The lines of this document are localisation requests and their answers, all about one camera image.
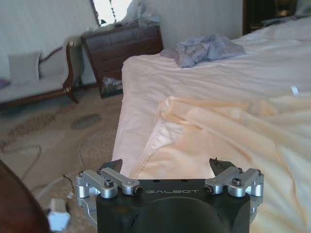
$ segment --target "sofa armrest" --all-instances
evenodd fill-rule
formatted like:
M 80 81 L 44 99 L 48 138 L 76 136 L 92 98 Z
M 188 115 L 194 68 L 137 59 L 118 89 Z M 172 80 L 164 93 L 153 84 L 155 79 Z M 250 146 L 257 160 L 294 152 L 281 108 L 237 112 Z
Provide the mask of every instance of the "sofa armrest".
M 63 45 L 64 54 L 64 84 L 67 90 L 79 80 L 84 70 L 82 44 L 79 36 L 69 37 Z

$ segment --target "floor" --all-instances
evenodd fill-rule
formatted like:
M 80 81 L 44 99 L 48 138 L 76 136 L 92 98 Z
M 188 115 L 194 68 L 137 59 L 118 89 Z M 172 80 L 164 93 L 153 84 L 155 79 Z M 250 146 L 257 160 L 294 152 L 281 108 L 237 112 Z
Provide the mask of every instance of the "floor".
M 122 95 L 101 99 L 98 89 L 0 111 L 0 159 L 26 184 L 44 209 L 51 198 L 68 201 L 67 233 L 96 232 L 84 218 L 66 175 L 111 161 Z

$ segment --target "crumpled blue cloth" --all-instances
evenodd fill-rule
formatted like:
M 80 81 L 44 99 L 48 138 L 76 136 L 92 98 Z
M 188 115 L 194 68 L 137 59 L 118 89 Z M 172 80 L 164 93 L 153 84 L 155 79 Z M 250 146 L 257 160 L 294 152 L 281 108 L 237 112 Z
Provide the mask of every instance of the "crumpled blue cloth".
M 173 58 L 181 67 L 193 67 L 200 61 L 214 61 L 246 54 L 241 45 L 233 43 L 223 35 L 188 38 L 177 43 L 176 50 L 165 49 L 160 55 Z

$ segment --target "white cushion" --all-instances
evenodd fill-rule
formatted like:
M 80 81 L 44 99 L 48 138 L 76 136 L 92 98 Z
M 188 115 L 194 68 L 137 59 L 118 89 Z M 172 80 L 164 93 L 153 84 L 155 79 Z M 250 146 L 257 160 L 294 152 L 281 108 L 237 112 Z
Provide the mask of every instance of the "white cushion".
M 9 85 L 0 90 L 0 103 L 45 94 L 63 88 L 62 75 L 41 79 L 36 83 Z
M 63 50 L 59 50 L 39 64 L 40 77 L 61 75 L 64 73 Z
M 11 85 L 23 85 L 39 81 L 39 57 L 41 52 L 9 55 Z

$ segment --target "screw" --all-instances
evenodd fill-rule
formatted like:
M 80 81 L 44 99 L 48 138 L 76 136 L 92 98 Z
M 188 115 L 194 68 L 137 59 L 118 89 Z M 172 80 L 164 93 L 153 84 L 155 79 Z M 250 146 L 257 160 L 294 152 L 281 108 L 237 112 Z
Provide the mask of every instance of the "screw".
M 232 183 L 236 186 L 241 186 L 241 179 L 240 178 L 233 178 Z
M 104 185 L 107 188 L 113 187 L 114 185 L 113 180 L 105 180 Z
M 140 194 L 142 194 L 142 187 L 137 185 L 133 189 L 133 195 L 137 196 L 137 195 L 140 195 Z
M 208 194 L 208 195 L 213 195 L 214 194 L 214 188 L 210 185 L 207 185 L 203 188 L 203 192 L 205 194 Z

